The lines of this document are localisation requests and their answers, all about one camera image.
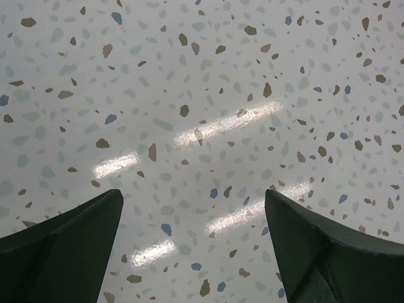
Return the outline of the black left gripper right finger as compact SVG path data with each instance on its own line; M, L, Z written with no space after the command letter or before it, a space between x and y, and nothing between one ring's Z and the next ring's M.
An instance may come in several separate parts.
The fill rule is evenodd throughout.
M351 229L272 189L265 212L288 302L403 302L403 244Z

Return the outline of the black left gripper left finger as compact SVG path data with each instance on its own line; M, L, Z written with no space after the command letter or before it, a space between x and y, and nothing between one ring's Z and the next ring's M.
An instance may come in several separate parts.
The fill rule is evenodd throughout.
M122 207L111 189L1 238L1 302L96 302Z

